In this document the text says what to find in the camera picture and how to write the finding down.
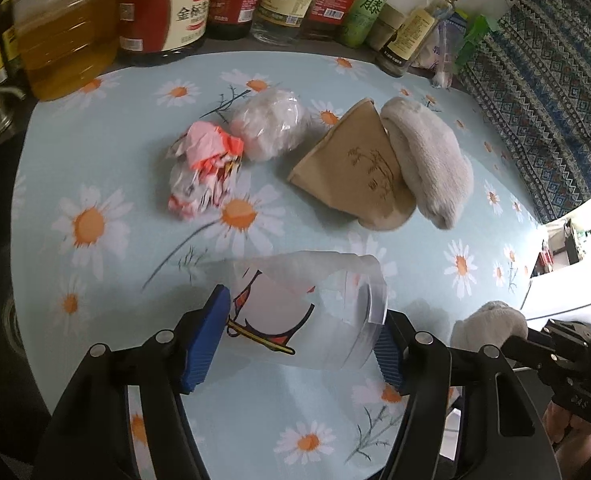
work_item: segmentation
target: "crumpled pink wrapper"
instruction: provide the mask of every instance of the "crumpled pink wrapper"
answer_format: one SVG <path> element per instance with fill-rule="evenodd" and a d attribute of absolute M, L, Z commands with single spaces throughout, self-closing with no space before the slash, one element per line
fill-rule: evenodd
<path fill-rule="evenodd" d="M 211 204 L 220 206 L 235 186 L 243 150 L 243 140 L 217 124 L 193 123 L 168 151 L 178 159 L 169 179 L 168 209 L 190 220 Z"/>

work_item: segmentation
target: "crumpled plastic bag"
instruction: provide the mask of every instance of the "crumpled plastic bag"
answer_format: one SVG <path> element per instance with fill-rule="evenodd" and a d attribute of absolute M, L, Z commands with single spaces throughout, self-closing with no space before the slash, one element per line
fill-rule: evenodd
<path fill-rule="evenodd" d="M 374 256 L 299 251 L 231 263 L 221 346 L 315 369 L 357 369 L 375 345 L 387 286 Z"/>
<path fill-rule="evenodd" d="M 309 112 L 293 92 L 268 88 L 239 108 L 230 132 L 244 140 L 250 160 L 264 161 L 296 148 L 306 137 Z"/>
<path fill-rule="evenodd" d="M 197 121 L 168 150 L 171 170 L 168 209 L 190 220 L 209 205 L 219 206 L 235 186 L 244 142 L 220 126 Z"/>

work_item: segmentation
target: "brown cloth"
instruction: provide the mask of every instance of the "brown cloth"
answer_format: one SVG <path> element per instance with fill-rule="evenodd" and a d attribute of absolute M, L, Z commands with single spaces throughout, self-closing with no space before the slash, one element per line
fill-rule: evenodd
<path fill-rule="evenodd" d="M 374 231 L 400 227 L 416 206 L 371 99 L 351 107 L 288 180 Z"/>

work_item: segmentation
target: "floral tablecloth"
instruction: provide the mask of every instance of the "floral tablecloth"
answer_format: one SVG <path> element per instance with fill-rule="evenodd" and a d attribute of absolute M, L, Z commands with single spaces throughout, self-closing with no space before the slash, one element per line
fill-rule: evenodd
<path fill-rule="evenodd" d="M 301 95 L 318 138 L 363 97 L 379 108 L 402 93 L 439 113 L 475 174 L 456 228 L 439 231 L 415 212 L 396 231 L 369 232 L 326 208 L 286 181 L 311 143 L 279 160 L 245 162 L 221 209 L 192 222 L 170 214 L 166 149 L 198 118 L 223 123 L 241 100 L 273 85 Z M 174 327 L 202 306 L 224 260 L 295 250 L 373 254 L 389 307 L 448 340 L 453 323 L 486 301 L 520 307 L 543 239 L 512 161 L 468 95 L 413 75 L 393 79 L 363 62 L 277 52 L 128 68 L 38 104 L 13 204 L 18 319 L 51 410 L 91 344 L 138 346 Z M 137 388 L 129 396 L 138 464 L 153 478 Z M 403 413 L 373 356 L 361 370 L 328 372 L 220 349 L 184 405 L 213 480 L 363 480 L 386 462 Z"/>

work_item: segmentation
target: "gray towel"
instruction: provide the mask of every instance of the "gray towel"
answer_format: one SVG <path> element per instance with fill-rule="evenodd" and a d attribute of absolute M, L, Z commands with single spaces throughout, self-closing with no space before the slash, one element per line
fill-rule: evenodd
<path fill-rule="evenodd" d="M 403 97 L 387 102 L 380 117 L 418 209 L 439 229 L 452 229 L 473 192 L 473 169 L 453 130 Z"/>
<path fill-rule="evenodd" d="M 484 345 L 501 348 L 509 336 L 526 339 L 529 335 L 525 316 L 503 301 L 489 301 L 463 321 L 457 321 L 451 332 L 451 347 L 477 352 Z"/>

